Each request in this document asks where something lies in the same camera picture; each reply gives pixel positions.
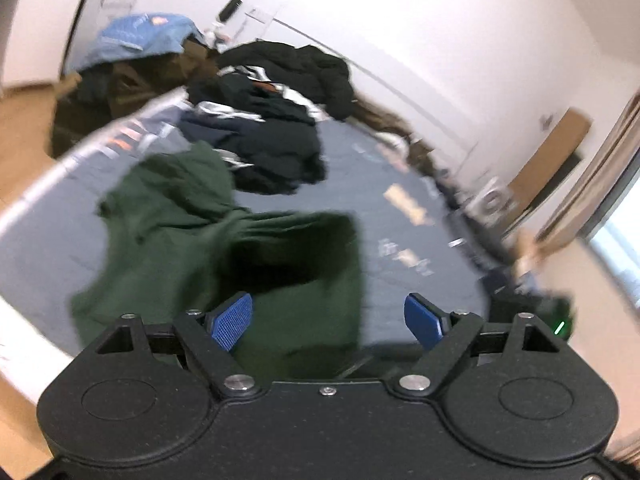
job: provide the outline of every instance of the dark green garment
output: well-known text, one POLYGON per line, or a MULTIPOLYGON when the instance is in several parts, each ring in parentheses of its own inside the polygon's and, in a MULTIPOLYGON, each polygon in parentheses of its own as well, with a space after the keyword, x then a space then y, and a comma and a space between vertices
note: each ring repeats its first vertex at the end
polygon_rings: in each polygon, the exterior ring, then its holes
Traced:
POLYGON ((84 343, 124 312, 169 322, 236 292, 254 298, 234 355, 260 378, 330 378, 357 343, 362 282, 356 232, 333 212, 253 214, 208 144, 154 155, 109 193, 106 268, 72 300, 84 343))

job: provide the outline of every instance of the bed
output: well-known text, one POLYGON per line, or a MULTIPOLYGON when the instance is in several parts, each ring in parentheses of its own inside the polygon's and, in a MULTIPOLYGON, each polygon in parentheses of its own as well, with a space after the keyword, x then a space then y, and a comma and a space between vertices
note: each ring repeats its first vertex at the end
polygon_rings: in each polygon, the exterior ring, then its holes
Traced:
MULTIPOLYGON (((142 158, 189 148, 175 127, 190 106, 184 97, 177 89, 94 132, 0 218, 0 370, 33 402, 82 348, 67 306, 105 261, 107 231, 96 206, 142 158)), ((357 126, 325 120, 318 130, 325 181, 293 195, 238 192, 237 201, 256 212, 330 209, 357 218, 362 344, 415 341, 402 314, 409 292, 446 311, 484 316, 479 273, 449 246, 447 209, 432 181, 357 126)))

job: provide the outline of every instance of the blue denim clothing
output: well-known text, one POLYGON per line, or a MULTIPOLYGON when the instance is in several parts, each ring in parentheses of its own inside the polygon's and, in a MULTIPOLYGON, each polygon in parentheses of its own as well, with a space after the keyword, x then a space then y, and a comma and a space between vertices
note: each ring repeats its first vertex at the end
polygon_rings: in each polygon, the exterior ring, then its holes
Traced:
POLYGON ((137 59, 184 51, 182 43, 194 35, 205 44, 204 37, 187 17, 180 14, 130 14, 113 20, 92 43, 89 53, 75 70, 98 63, 137 59))

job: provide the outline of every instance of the beige curtain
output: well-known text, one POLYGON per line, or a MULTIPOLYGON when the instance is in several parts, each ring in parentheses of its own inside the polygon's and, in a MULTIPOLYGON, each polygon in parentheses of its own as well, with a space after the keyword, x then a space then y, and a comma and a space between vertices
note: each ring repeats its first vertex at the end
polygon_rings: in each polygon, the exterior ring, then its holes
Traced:
POLYGON ((640 91, 628 102, 618 122, 584 173, 538 235, 543 254, 569 244, 595 213, 640 149, 640 91))

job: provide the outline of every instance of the gray mattress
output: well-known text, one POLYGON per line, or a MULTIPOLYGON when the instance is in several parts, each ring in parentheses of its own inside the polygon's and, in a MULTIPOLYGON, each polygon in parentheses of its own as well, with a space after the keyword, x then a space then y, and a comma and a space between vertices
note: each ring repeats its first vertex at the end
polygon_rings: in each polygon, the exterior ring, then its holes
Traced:
MULTIPOLYGON (((141 134, 139 144, 122 130, 116 132, 133 144, 132 150, 112 146, 106 154, 76 156, 66 176, 0 238, 0 295, 71 355, 81 345, 69 300, 87 288, 105 261, 108 237, 95 214, 97 205, 143 157, 189 148, 170 126, 180 113, 171 106, 125 123, 141 134)), ((446 208, 430 180, 398 170, 375 139, 350 124, 324 121, 318 129, 327 180, 304 185, 294 195, 238 192, 237 200, 259 212, 340 210, 357 219, 366 274, 362 343, 414 341, 402 312, 409 292, 419 292, 446 311, 464 308, 483 316, 486 300, 478 273, 448 246, 446 208)), ((123 306, 123 311, 131 308, 123 306)))

